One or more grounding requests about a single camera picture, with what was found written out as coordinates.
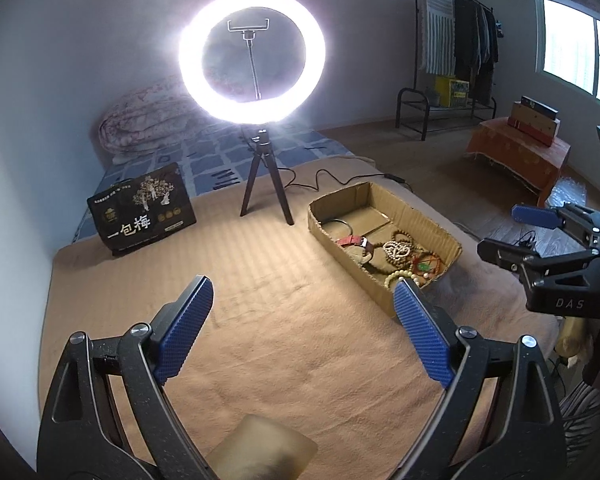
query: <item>black box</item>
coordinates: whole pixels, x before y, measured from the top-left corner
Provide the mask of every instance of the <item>black box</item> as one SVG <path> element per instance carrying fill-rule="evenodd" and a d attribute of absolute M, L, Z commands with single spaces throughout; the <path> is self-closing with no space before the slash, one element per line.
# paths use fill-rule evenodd
<path fill-rule="evenodd" d="M 87 199 L 104 244 L 125 254 L 196 223 L 176 162 Z"/>
<path fill-rule="evenodd" d="M 545 117 L 549 117 L 552 121 L 555 121 L 558 118 L 558 110 L 542 104 L 541 102 L 535 101 L 531 97 L 522 96 L 522 99 L 520 99 L 520 104 L 526 106 L 527 108 L 532 108 Z"/>

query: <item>blue checkered bedsheet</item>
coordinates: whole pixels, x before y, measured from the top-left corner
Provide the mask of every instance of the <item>blue checkered bedsheet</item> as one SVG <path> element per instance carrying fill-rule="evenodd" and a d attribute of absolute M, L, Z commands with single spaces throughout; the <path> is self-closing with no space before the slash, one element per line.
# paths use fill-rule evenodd
<path fill-rule="evenodd" d="M 270 132 L 270 138 L 280 168 L 292 168 L 318 158 L 352 155 L 336 140 L 313 130 L 289 126 Z M 189 197 L 202 195 L 247 180 L 253 153 L 240 126 L 228 127 L 220 134 L 200 134 L 196 139 L 183 140 L 168 148 L 145 155 L 126 164 L 111 166 L 95 193 L 126 178 L 135 178 L 177 162 Z M 260 165 L 258 176 L 267 173 Z M 96 227 L 87 209 L 75 232 L 74 242 L 96 235 Z"/>

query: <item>beige blanket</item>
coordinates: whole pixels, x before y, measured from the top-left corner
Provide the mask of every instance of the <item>beige blanket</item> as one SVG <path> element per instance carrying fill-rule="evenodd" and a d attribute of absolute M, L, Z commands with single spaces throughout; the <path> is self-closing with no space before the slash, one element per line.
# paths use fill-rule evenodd
<path fill-rule="evenodd" d="M 319 168 L 343 181 L 375 173 L 360 160 L 331 158 L 298 168 L 297 182 L 312 182 Z M 482 263 L 475 242 L 415 195 L 373 180 L 461 242 L 460 259 L 427 289 L 435 303 L 486 337 L 515 341 L 531 333 L 548 349 L 555 321 L 526 311 L 512 274 Z M 319 182 L 320 193 L 340 187 L 325 174 Z M 288 189 L 296 219 L 289 227 L 270 179 L 258 179 L 253 210 L 240 218 L 243 192 L 240 185 L 197 197 L 198 224 L 122 258 L 112 258 L 97 238 L 58 252 L 42 339 L 41 399 L 72 332 L 121 335 L 175 300 L 194 275 L 206 274 L 214 307 L 180 375 L 165 388 L 200 451 L 208 453 L 255 413 L 318 443 L 304 480 L 384 479 L 442 389 L 424 373 L 402 327 L 307 230 L 307 206 L 318 193 Z M 128 405 L 121 412 L 132 446 L 147 459 Z"/>

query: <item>window frame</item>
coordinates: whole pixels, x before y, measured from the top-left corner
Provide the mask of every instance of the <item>window frame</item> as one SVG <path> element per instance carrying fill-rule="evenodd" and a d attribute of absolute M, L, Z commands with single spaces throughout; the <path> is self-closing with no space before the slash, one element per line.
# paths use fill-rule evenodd
<path fill-rule="evenodd" d="M 544 1 L 545 0 L 536 0 L 536 20 L 538 22 L 538 48 L 536 49 L 536 72 L 541 73 L 543 76 L 552 79 L 554 81 L 560 82 L 564 85 L 570 86 L 570 88 L 575 89 L 577 92 L 580 92 L 583 95 L 589 96 L 595 102 L 600 105 L 600 99 L 598 99 L 598 85 L 600 81 L 600 42 L 598 41 L 598 22 L 600 22 L 600 15 L 596 12 L 585 12 L 582 8 L 577 8 L 578 6 L 570 5 L 566 0 L 548 0 L 550 2 L 555 2 L 557 4 L 564 5 L 565 7 L 571 7 L 571 9 L 579 10 L 583 14 L 590 16 L 593 20 L 593 31 L 594 31 L 594 73 L 593 73 L 593 90 L 592 93 L 586 91 L 585 89 L 579 87 L 578 85 L 567 81 L 566 79 L 562 79 L 561 77 L 552 74 L 551 72 L 547 72 L 544 69 L 544 60 L 546 58 L 546 21 L 544 16 Z"/>

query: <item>window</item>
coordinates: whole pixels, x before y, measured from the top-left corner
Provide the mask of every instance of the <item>window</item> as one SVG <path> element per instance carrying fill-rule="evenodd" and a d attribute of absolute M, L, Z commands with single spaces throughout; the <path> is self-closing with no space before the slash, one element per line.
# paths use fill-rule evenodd
<path fill-rule="evenodd" d="M 543 0 L 545 72 L 600 99 L 600 21 Z"/>

